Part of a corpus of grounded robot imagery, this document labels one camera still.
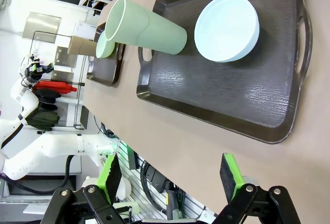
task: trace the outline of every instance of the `light green cup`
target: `light green cup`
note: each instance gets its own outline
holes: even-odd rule
[[[109,57],[113,52],[114,44],[115,44],[114,41],[108,41],[105,38],[105,32],[103,31],[96,45],[96,57],[98,58]]]
[[[187,32],[175,23],[129,0],[117,0],[105,25],[107,40],[178,54]]]

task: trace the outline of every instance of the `white bowl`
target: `white bowl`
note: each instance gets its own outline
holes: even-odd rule
[[[203,57],[231,62],[246,56],[259,37],[258,15],[248,0],[213,0],[200,14],[195,44]]]
[[[114,49],[114,41],[109,41],[105,38],[105,32],[103,31],[98,39],[96,45],[96,57],[106,58],[111,55]]]

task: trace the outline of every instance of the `red garment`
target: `red garment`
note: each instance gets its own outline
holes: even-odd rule
[[[59,94],[69,94],[71,92],[77,92],[77,88],[61,81],[39,81],[35,87],[37,89],[51,89]]]

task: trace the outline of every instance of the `white wall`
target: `white wall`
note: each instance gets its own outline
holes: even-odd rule
[[[13,119],[22,110],[22,107],[10,98],[10,89],[19,78],[18,69],[22,59],[29,53],[31,39],[21,37],[26,19],[30,12],[43,13],[61,17],[58,33],[72,35],[76,22],[86,22],[97,25],[98,16],[93,17],[92,11],[76,5],[55,0],[7,0],[5,9],[0,10],[0,118]],[[54,62],[55,51],[58,45],[65,44],[64,40],[57,39],[55,44],[38,42],[34,46],[40,51],[41,61]],[[80,71],[82,59],[79,56],[76,70]],[[62,71],[70,71],[70,68],[62,67]],[[16,154],[30,144],[38,135],[37,130],[23,130],[6,146],[4,152],[8,156]],[[64,173],[65,157],[48,159],[43,165],[33,170],[33,173],[58,174]],[[71,164],[71,172],[81,172],[80,157],[74,157]]]

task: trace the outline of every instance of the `dark green garment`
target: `dark green garment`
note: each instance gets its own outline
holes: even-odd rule
[[[52,127],[58,124],[59,120],[60,117],[55,112],[38,110],[34,116],[28,118],[26,121],[28,125],[31,125],[39,130],[51,131]]]

